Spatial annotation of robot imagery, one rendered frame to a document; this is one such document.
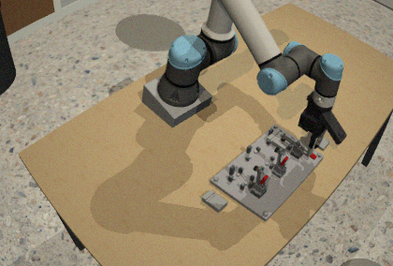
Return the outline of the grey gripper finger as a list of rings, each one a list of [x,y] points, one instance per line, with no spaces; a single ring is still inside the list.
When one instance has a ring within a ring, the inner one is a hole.
[[[314,148],[314,149],[316,149],[316,148],[320,145],[321,140],[323,139],[325,133],[326,133],[326,129],[325,129],[325,131],[324,131],[320,136],[317,137],[318,140],[317,140],[317,143],[315,144],[315,148]]]
[[[318,129],[314,133],[309,133],[307,137],[300,137],[300,141],[307,147],[307,157],[313,153],[313,149],[318,140]],[[311,141],[310,141],[311,140]]]

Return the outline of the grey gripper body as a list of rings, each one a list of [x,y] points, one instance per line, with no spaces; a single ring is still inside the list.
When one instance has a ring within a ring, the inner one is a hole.
[[[318,115],[322,112],[331,111],[333,106],[330,108],[321,108],[317,106],[313,101],[313,91],[307,96],[307,100],[307,108],[300,115],[298,126],[306,132],[310,131],[311,133],[314,133],[316,129],[318,129],[319,131],[317,136],[320,136],[326,128],[322,124]]]

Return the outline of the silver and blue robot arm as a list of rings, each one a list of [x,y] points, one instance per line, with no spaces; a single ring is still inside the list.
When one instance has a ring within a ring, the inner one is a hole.
[[[305,74],[315,80],[314,103],[321,108],[334,105],[342,79],[342,59],[332,53],[321,56],[296,41],[289,42],[282,54],[251,0],[211,0],[208,21],[203,22],[200,34],[172,42],[166,73],[157,88],[164,102],[181,108],[197,100],[200,71],[238,48],[233,23],[260,68],[256,79],[265,94],[275,96]]]

